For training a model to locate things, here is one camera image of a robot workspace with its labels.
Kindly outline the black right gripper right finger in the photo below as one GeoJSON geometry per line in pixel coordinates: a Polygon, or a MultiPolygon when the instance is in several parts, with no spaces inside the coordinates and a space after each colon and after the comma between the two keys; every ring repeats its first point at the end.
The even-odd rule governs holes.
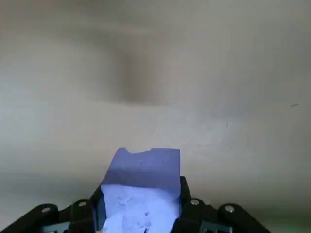
{"type": "Polygon", "coordinates": [[[186,177],[180,177],[180,184],[180,217],[172,233],[270,233],[241,206],[226,203],[215,209],[191,196],[186,177]]]}

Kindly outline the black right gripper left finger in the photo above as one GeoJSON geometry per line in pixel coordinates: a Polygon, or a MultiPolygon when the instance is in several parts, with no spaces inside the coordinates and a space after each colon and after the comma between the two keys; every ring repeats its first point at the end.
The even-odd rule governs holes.
{"type": "Polygon", "coordinates": [[[102,233],[106,221],[100,187],[88,199],[79,199],[60,210],[44,203],[34,207],[1,230],[2,233],[102,233]]]}

